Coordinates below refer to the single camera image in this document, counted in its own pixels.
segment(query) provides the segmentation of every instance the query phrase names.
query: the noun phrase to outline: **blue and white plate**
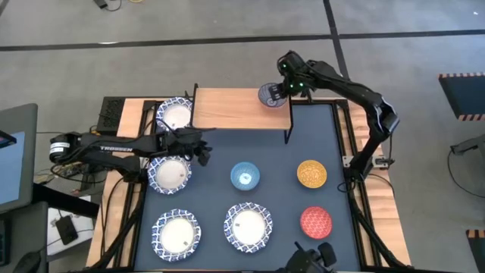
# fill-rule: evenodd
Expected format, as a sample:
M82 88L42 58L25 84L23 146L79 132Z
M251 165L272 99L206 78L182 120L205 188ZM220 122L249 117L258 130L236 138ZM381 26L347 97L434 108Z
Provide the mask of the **blue and white plate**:
M255 253L268 244L273 231L270 212L252 202L232 206L224 221L227 241L244 253Z
M162 103L157 110L157 125L162 130L169 130L161 120L170 126L172 130L185 127L190 123L192 115L192 103L182 97L173 97Z
M196 251L201 234L194 214L184 209L172 209L160 215L153 225L152 247L163 260L180 261Z
M190 162L179 156L152 159L148 173L150 187L162 194L182 190L192 176Z

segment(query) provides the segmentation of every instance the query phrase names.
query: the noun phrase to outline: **orange plate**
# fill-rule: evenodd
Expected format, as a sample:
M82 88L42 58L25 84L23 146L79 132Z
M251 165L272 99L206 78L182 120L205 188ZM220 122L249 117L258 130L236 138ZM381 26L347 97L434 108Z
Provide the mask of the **orange plate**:
M322 187L327 181L327 170L315 160L305 160L296 171L300 183L311 189Z

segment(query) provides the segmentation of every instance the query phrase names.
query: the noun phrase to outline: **plate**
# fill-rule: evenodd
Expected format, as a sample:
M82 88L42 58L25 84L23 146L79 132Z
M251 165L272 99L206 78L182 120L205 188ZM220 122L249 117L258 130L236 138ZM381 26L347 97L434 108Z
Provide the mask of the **plate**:
M300 218L300 226L303 232L310 238L321 240L332 232L332 218L330 214L321 207L308 207Z
M271 213L252 202L232 206L224 221L227 241L244 253L255 253L268 244L273 231Z
M194 214L172 209L160 215L152 227L152 247L158 257L176 262L192 255L202 231Z
M327 170L318 161L305 160L296 171L300 183L311 189L322 187L327 181Z
M192 176L190 162L179 156L152 159L148 173L150 187L162 194L182 190Z
M192 103L182 97L173 97L162 103L157 110L157 125L162 130L169 130L161 120L171 127L172 130L185 127L190 123L192 115Z
M273 100L273 98L271 98L270 89L276 88L277 85L277 83L266 83L259 88L258 98L262 104L266 105L267 107L276 108L286 103L287 98L280 98L277 100Z
M240 162L230 171L230 181L238 190L252 190L259 183L259 170L251 162Z

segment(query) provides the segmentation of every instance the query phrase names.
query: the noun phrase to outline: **wooden shelf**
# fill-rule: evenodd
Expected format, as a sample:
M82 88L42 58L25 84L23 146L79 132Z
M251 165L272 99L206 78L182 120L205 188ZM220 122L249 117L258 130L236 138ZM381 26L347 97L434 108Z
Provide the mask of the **wooden shelf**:
M258 89L198 88L192 125L197 128L275 129L291 127L289 103L279 108L263 105Z

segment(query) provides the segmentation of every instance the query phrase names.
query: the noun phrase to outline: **decorative plate rim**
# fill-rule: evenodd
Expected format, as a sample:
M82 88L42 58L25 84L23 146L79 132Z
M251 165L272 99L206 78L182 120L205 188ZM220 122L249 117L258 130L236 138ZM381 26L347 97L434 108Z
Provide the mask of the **decorative plate rim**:
M160 106L158 106L157 115L156 115L156 118L155 118L155 120L157 121L157 125L162 130L166 130L166 131L170 130L167 127L165 127L165 124L163 124L163 122L161 122L161 119L164 116L164 111L165 111L164 107L168 108L169 106L172 106L172 105L185 105L192 112L192 102L189 101L188 99L183 98L183 97L173 97L173 98L167 99L162 104L160 104Z
M182 162L186 166L186 169L187 169L187 175L185 177L185 181L182 182L181 185L179 185L178 187L176 187L174 189L167 189L167 188L160 187L160 185L158 185L158 183L157 183L157 180L155 179L156 176L157 176L158 167L160 167L164 162L166 162L168 160L177 160L179 162ZM158 158L153 158L150 161L149 169L148 169L148 175L149 175L149 185L157 193L174 194L177 191L182 190L187 185L187 181L192 176L192 169L190 167L190 162L188 162L187 160L185 160L184 158L181 158L179 156L167 156L167 157L163 157L163 158L158 157Z
M255 244L244 244L236 239L233 233L233 221L234 218L241 211L252 210L259 213L265 223L264 236ZM271 213L264 207L253 202L244 202L236 204L227 211L226 219L224 220L224 236L227 241L231 243L237 250L244 253L255 253L260 249L263 249L268 244L271 232L273 232L273 219L271 218Z
M170 221L175 218L185 218L187 221L190 222L194 229L194 241L192 242L192 246L181 253L171 253L166 250L163 245L160 243L160 236L161 230L163 227ZM185 210L185 209L172 209L169 212L165 212L160 215L158 220L152 226L152 248L155 251L155 254L167 262L176 262L182 259L185 259L192 255L197 246L199 246L200 238L202 235L202 230L200 228L199 222L197 221L196 216Z

